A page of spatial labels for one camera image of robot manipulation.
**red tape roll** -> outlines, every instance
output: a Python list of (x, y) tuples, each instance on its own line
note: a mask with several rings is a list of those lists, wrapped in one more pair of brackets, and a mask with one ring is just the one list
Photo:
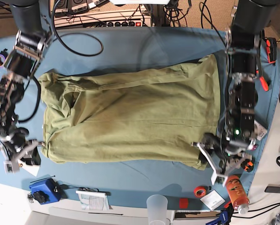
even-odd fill
[(206, 195), (206, 189), (203, 186), (198, 186), (194, 189), (194, 195), (196, 198), (201, 198)]

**bottle cap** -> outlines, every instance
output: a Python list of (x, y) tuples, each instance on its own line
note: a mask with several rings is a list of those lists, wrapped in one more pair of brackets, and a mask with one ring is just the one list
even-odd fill
[(248, 212), (249, 210), (249, 207), (248, 207), (248, 204), (242, 204), (238, 207), (238, 212), (243, 215), (245, 214), (246, 212)]

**purple tape roll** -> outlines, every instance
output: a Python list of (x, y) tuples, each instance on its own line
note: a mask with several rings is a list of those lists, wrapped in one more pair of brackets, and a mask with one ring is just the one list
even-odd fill
[(3, 63), (5, 62), (5, 57), (0, 54), (0, 68), (3, 68)]

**small white card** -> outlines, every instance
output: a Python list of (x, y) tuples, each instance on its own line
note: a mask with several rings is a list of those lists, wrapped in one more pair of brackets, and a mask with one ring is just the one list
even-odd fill
[(212, 211), (225, 202), (225, 200), (215, 190), (208, 193), (200, 200)]

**blue clamp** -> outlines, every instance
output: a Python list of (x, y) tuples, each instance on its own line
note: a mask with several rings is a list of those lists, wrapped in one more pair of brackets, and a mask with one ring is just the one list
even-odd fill
[(227, 213), (227, 211), (223, 211), (222, 213), (220, 213), (218, 219), (211, 221), (205, 225), (215, 225), (215, 224), (218, 224), (219, 222), (220, 222), (220, 224), (226, 224), (227, 221), (228, 221), (228, 213)]

